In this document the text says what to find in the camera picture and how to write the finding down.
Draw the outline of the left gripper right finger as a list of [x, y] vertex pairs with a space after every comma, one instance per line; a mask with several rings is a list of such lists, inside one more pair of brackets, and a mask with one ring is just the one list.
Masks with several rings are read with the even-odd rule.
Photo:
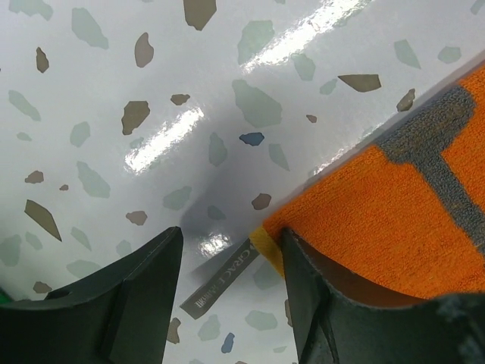
[[390, 290], [286, 228], [280, 248], [300, 363], [482, 363], [484, 295]]

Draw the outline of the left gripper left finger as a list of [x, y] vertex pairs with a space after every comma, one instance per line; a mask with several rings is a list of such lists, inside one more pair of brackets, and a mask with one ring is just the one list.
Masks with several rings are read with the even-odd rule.
[[182, 252], [181, 229], [169, 227], [44, 300], [3, 304], [1, 361], [159, 364]]

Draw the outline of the orange yellow patterned towel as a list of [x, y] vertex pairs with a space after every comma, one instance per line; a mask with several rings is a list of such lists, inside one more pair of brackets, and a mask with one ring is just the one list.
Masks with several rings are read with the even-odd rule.
[[204, 315], [256, 253], [282, 272], [285, 228], [399, 293], [483, 292], [483, 69], [266, 218], [182, 309]]

